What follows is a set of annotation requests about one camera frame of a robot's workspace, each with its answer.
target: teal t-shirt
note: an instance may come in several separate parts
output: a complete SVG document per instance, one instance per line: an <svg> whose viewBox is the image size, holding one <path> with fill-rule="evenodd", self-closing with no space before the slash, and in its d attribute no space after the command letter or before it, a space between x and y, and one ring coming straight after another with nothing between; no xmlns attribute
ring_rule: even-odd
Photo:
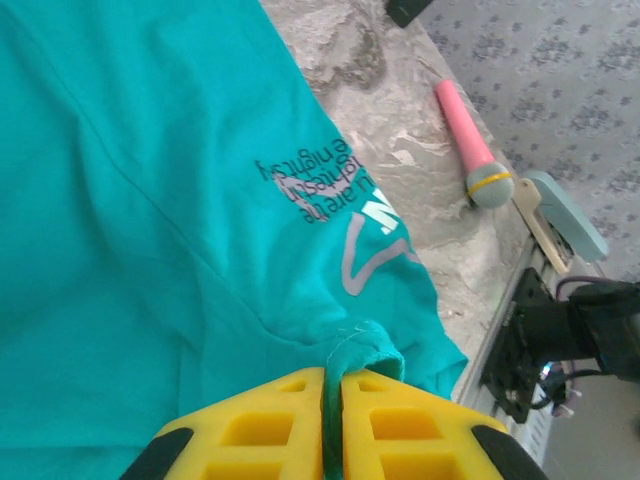
<svg viewBox="0 0 640 480"><path fill-rule="evenodd" d="M256 0L0 0L0 471L116 478L309 366L450 395L408 232Z"/></svg>

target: cable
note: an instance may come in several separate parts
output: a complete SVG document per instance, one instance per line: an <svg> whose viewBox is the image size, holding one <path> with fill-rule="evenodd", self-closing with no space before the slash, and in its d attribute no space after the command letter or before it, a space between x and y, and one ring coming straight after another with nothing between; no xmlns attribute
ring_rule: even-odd
<svg viewBox="0 0 640 480"><path fill-rule="evenodd" d="M567 407L564 403L558 405L552 412L552 415L556 418L571 418L576 412Z"/></svg>
<svg viewBox="0 0 640 480"><path fill-rule="evenodd" d="M529 407L531 410L541 410L554 401L555 394L569 380L573 380L575 378L581 378L581 377L594 377L594 376L603 376L603 375L608 375L608 374L601 372L600 370L594 370L589 368L584 370L578 370L571 373L565 373L564 375L554 377L553 381L540 383L540 386L545 391L545 398L543 398L542 400L538 400L537 402L534 402L534 403L520 402L520 404L526 407Z"/></svg>
<svg viewBox="0 0 640 480"><path fill-rule="evenodd" d="M615 280L611 280L605 277L594 277L589 275L576 275L573 277L565 277L558 282L556 285L556 299L560 299L560 293L562 292L562 287L567 285L568 283L610 283L615 282Z"/></svg>
<svg viewBox="0 0 640 480"><path fill-rule="evenodd" d="M564 373L571 373L571 372L575 372L578 368L576 367L576 362L575 360L569 360L569 361L563 361L560 362L561 368L564 371ZM566 391L566 398L564 400L564 402L557 404L554 406L554 411L553 411L553 415L556 416L556 410L559 407L571 407L575 402L577 397L581 397L582 393L580 393L578 390L576 390L576 388L578 387L578 381L577 380L571 380L571 383L568 384L567 386L567 391Z"/></svg>

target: gray marble surface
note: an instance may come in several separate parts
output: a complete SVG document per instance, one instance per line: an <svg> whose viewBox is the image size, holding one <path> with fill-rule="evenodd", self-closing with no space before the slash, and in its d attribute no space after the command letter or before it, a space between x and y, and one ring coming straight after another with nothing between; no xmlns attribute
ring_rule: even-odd
<svg viewBox="0 0 640 480"><path fill-rule="evenodd" d="M439 78L453 78L445 60L418 22L396 27L382 0L262 4L327 113L406 222L438 290L445 328L473 360L528 231L513 205L484 211L467 199L462 164L433 95Z"/></svg>

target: pink toy microphone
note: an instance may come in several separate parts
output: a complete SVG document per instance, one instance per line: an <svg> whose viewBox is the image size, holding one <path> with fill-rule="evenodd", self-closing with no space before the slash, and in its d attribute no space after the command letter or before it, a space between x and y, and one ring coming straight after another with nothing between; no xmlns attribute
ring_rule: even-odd
<svg viewBox="0 0 640 480"><path fill-rule="evenodd" d="M436 96L462 156L469 196L484 208L504 205L515 188L511 172L496 162L454 83L442 80L436 85Z"/></svg>

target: black mount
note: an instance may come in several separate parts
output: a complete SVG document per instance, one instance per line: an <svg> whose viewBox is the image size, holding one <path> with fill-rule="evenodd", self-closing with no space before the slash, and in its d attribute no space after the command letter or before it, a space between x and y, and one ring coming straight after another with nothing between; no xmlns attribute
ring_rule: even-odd
<svg viewBox="0 0 640 480"><path fill-rule="evenodd" d="M640 380L640 284L611 281L553 299L535 269L525 270L481 376L498 405L524 423L542 368L595 358L605 374Z"/></svg>

